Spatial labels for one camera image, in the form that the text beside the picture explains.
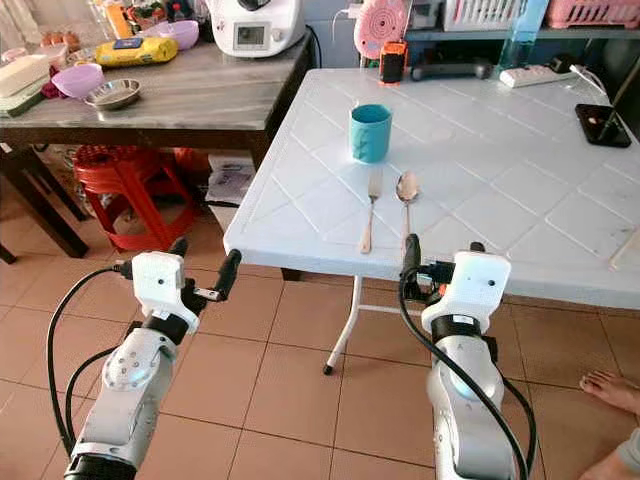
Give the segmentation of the steel spoon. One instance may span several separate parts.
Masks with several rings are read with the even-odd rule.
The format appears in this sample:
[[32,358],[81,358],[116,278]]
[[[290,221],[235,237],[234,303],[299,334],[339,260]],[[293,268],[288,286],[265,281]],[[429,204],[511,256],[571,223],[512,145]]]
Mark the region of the steel spoon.
[[396,195],[398,200],[402,202],[403,207],[403,228],[402,234],[404,238],[411,236],[412,232],[412,220],[411,220],[411,205],[419,196],[419,179],[412,172],[404,172],[399,175],[396,186]]

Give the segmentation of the red plastic stool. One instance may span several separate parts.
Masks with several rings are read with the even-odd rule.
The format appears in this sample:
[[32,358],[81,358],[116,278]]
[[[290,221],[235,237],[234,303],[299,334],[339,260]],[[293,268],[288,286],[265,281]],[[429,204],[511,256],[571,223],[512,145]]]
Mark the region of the red plastic stool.
[[[193,189],[180,178],[173,155],[138,146],[84,145],[73,155],[76,179],[116,251],[166,250],[195,224],[198,204]],[[168,221],[156,195],[178,195],[183,209]],[[132,210],[145,233],[128,234],[115,220]]]

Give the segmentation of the teal plastic cup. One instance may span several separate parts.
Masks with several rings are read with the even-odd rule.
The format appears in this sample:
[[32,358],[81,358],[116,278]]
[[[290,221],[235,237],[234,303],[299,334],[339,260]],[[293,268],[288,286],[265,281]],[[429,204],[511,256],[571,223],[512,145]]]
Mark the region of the teal plastic cup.
[[392,133],[392,110],[380,104],[361,104],[349,111],[349,154],[362,164],[387,160]]

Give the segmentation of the dark wooden table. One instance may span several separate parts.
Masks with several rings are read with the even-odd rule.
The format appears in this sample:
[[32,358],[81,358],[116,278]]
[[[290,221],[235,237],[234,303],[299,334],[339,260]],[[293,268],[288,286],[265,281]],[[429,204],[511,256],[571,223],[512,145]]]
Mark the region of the dark wooden table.
[[99,111],[77,99],[38,102],[0,120],[4,200],[17,202],[73,259],[86,243],[24,173],[35,145],[137,145],[224,148],[251,152],[260,165],[308,69],[310,40],[270,58],[233,58],[198,44],[169,63],[109,70],[110,81],[140,82],[140,100]]

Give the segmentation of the stainless steel bowl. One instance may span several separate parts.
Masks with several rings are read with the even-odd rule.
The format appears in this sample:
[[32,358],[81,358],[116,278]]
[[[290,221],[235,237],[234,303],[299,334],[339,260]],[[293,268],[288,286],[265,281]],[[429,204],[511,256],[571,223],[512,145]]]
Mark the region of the stainless steel bowl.
[[141,83],[138,79],[111,79],[100,84],[84,97],[91,108],[102,111],[115,111],[128,108],[141,99]]

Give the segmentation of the long black device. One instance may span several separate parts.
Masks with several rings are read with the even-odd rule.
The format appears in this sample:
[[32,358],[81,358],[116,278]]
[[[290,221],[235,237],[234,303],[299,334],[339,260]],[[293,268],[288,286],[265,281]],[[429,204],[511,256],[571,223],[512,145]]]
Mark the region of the long black device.
[[484,81],[492,76],[494,68],[493,63],[481,58],[458,63],[424,63],[410,68],[410,78],[412,81],[426,81],[431,78],[470,77]]

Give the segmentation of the white power strip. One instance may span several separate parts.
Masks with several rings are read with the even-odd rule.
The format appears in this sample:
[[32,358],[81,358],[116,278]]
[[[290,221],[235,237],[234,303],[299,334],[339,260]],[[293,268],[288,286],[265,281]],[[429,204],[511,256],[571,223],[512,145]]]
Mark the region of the white power strip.
[[572,70],[557,72],[545,65],[529,65],[529,67],[509,68],[499,74],[499,82],[508,88],[522,88],[535,86],[535,84],[547,84],[553,82],[568,81],[576,78],[577,74]]

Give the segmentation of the orange and black device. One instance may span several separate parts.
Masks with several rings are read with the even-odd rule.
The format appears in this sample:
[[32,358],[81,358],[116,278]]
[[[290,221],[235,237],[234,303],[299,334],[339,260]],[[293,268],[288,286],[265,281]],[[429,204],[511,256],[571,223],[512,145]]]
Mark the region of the orange and black device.
[[403,40],[384,42],[379,61],[379,81],[381,84],[398,84],[406,76],[408,46]]

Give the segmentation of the white and green box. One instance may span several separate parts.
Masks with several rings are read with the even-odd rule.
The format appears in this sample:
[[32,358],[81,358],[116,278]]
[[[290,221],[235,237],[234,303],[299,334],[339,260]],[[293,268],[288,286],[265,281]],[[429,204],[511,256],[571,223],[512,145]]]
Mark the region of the white and green box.
[[50,81],[50,59],[26,55],[3,65],[0,70],[0,113],[19,116],[38,104],[42,88]]

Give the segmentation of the blue transparent bottle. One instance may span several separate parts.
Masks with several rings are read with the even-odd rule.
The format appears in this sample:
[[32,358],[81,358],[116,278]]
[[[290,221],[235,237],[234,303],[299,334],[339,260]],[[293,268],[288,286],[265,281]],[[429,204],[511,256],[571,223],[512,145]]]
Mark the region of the blue transparent bottle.
[[550,0],[521,0],[518,15],[512,20],[508,38],[500,51],[498,70],[522,68],[530,64],[549,4]]

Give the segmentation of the white plastic basket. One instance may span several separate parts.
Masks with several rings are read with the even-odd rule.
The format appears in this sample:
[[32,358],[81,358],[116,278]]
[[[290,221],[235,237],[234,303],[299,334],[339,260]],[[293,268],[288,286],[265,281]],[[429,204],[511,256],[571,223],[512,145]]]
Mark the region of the white plastic basket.
[[527,0],[445,0],[445,32],[509,29],[524,13]]

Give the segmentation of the white kitchen appliance with display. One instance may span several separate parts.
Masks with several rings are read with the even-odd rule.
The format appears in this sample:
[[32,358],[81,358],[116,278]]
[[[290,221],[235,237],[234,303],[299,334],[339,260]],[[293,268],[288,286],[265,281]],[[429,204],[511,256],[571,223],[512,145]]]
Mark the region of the white kitchen appliance with display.
[[234,58],[270,58],[305,36],[302,0],[205,0],[215,44]]

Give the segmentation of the pink round fan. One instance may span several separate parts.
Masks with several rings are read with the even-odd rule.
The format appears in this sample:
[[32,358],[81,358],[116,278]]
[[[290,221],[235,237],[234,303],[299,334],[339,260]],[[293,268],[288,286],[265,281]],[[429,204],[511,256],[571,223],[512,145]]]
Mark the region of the pink round fan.
[[412,0],[364,0],[349,12],[355,23],[355,47],[364,59],[380,59],[385,46],[407,58],[404,33],[410,26]]

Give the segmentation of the person's bare leg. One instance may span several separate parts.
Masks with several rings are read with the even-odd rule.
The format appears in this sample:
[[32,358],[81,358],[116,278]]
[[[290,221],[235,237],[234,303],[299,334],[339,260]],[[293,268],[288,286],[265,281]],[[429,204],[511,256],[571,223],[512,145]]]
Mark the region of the person's bare leg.
[[579,480],[640,480],[640,428],[588,468]]

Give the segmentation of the pink plastic basket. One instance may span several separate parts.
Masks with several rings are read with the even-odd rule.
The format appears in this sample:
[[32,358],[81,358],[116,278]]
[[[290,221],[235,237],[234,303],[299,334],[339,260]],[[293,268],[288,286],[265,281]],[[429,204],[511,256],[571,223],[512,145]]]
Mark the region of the pink plastic basket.
[[570,27],[621,26],[640,28],[640,0],[550,0],[547,26]]

